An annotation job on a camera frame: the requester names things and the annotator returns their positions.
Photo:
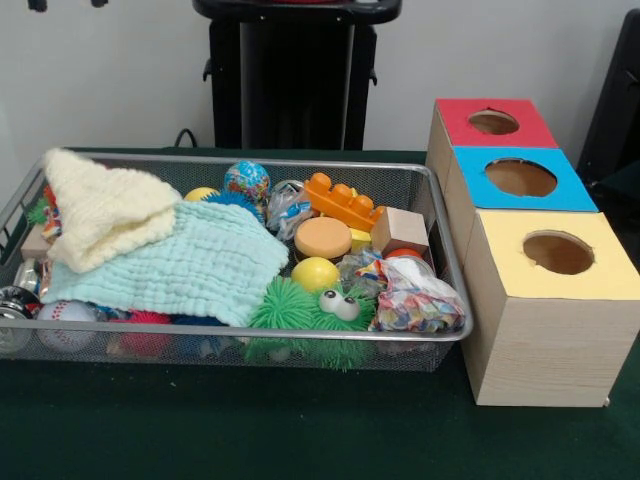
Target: red box top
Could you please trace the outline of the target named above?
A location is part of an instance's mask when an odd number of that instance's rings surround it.
[[[439,98],[436,104],[454,147],[558,148],[531,100]]]

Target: wire mesh basket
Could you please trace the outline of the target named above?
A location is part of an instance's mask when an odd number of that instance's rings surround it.
[[[236,160],[212,157],[125,155],[87,153],[109,167],[148,171],[170,183],[183,195],[202,185],[222,185],[224,174]],[[468,306],[469,301],[456,259],[442,193],[429,169],[418,165],[343,163],[255,159],[269,172],[275,184],[281,180],[311,177],[325,172],[334,183],[355,186],[376,205],[423,214],[429,233],[431,256],[439,278],[453,286]],[[0,285],[11,285],[23,259],[20,246],[28,233],[26,212],[38,200],[44,174],[34,167],[0,214]],[[285,269],[289,272],[293,264]],[[448,333],[342,332],[319,330],[264,330],[189,325],[155,325],[110,322],[38,321],[0,315],[0,344],[3,338],[22,339],[23,348],[4,352],[0,358],[78,362],[126,362],[194,365],[332,367],[331,362],[301,354],[286,346],[250,359],[248,345],[256,338],[279,342],[304,342],[302,351],[332,351],[354,348],[363,352],[362,361],[352,366],[372,370],[434,371],[453,342],[473,329],[473,315],[467,307],[464,326]],[[64,339],[73,348],[52,348],[52,337]],[[119,347],[123,338],[144,345],[132,354]]]

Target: orange building block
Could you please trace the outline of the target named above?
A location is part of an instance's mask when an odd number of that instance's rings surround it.
[[[364,232],[370,232],[384,212],[384,207],[373,210],[373,200],[366,195],[353,197],[351,188],[342,183],[331,190],[331,179],[324,173],[314,173],[304,182],[304,189],[314,210]]]

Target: googly eyes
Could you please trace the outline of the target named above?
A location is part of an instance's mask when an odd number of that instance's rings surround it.
[[[342,295],[335,290],[327,290],[320,296],[320,310],[325,313],[335,313],[342,302]]]
[[[327,290],[320,296],[320,310],[333,313],[344,322],[353,322],[360,314],[360,305],[353,297],[344,298],[335,290]]]

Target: hole in box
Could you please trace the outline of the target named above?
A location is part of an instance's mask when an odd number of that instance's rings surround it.
[[[553,173],[522,158],[498,159],[487,165],[484,172],[501,191],[519,197],[546,197],[558,186]]]
[[[520,128],[518,121],[508,113],[489,108],[471,115],[469,123],[476,130],[489,135],[508,135]]]
[[[523,246],[525,255],[537,265],[561,275],[582,273],[595,261],[591,247],[566,232],[534,232]]]

